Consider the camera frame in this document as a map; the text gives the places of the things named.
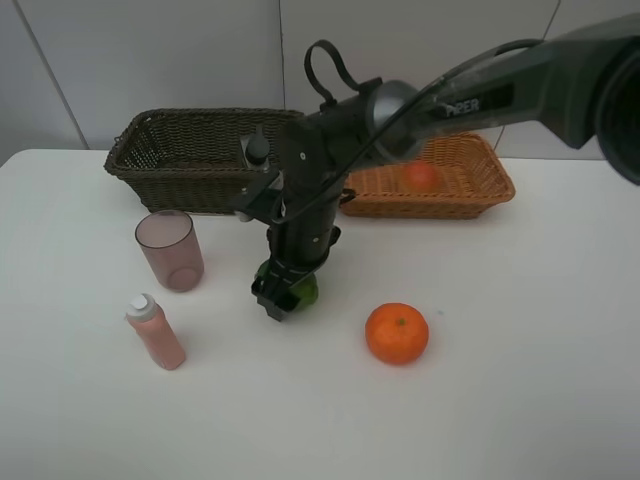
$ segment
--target white bottle cap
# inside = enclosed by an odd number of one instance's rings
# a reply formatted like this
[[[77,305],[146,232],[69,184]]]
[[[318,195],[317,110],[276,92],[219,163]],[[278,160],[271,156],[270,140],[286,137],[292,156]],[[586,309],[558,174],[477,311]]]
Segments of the white bottle cap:
[[[147,322],[155,317],[158,311],[156,301],[148,293],[138,295],[127,307],[127,318],[134,322]]]

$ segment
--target wicker basket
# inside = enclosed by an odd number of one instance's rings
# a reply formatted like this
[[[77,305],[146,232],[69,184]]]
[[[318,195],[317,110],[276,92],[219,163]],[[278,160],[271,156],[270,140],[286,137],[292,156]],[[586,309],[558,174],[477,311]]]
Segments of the wicker basket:
[[[345,187],[355,190],[356,198],[342,205],[342,211],[361,217],[467,219],[516,193],[495,152],[479,135],[435,138],[418,158],[436,167],[438,190],[404,191],[399,165],[363,170],[349,176]]]
[[[269,109],[163,109],[136,116],[109,152],[105,169],[124,180],[151,212],[232,213],[231,197],[257,175],[239,161],[240,137],[256,125],[278,164],[280,128],[301,114]]]

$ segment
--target dark brown wicker basket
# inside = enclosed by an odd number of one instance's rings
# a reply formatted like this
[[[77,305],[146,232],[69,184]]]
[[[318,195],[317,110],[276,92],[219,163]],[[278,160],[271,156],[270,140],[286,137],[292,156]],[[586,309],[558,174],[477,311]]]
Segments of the dark brown wicker basket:
[[[271,144],[299,112],[270,109],[161,109],[136,116],[109,152],[105,169],[151,212],[233,213],[231,197],[257,175],[239,161],[240,137],[256,125]]]

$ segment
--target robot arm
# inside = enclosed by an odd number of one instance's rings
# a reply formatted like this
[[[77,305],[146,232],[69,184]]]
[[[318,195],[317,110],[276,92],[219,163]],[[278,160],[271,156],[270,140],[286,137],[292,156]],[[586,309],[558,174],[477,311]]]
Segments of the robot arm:
[[[319,84],[311,67],[316,46],[357,95],[338,103]],[[521,52],[502,56],[512,50]],[[269,227],[271,256],[252,292],[278,320],[299,306],[298,287],[313,278],[340,235],[333,221],[348,173],[409,160],[426,138],[538,120],[572,148],[597,134],[611,165],[640,184],[640,15],[551,42],[498,47],[420,92],[397,80],[358,84],[326,41],[309,49],[305,70],[325,103],[283,128],[282,171],[262,175],[232,201],[244,218]]]

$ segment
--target white wall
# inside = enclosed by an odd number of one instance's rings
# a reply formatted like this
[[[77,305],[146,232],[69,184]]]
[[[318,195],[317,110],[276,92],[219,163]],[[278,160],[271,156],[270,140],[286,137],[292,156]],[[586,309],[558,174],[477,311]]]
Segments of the white wall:
[[[0,165],[27,148],[83,148],[14,5],[0,0]]]
[[[636,12],[640,12],[640,0],[562,0],[547,38]],[[537,122],[506,127],[496,151],[501,157],[603,158],[595,138],[580,150],[573,150]]]
[[[640,11],[640,0],[14,1],[89,146],[103,149],[150,108],[316,110],[302,61],[319,38],[336,43],[357,80],[421,86],[498,43]],[[0,0],[0,61],[0,164],[24,148],[82,148],[9,0]],[[339,98],[350,95],[322,52],[314,65]],[[595,142],[573,151],[536,123],[483,132],[494,145],[503,133],[501,156],[601,158]]]
[[[20,0],[91,148],[159,107],[283,107],[278,0]]]
[[[321,97],[303,69],[306,49],[326,38],[357,81],[382,76],[420,88],[458,63],[501,43],[542,37],[558,0],[281,0],[285,101],[312,112]],[[328,56],[314,52],[318,78],[337,98],[344,87]],[[495,144],[501,128],[484,131]]]

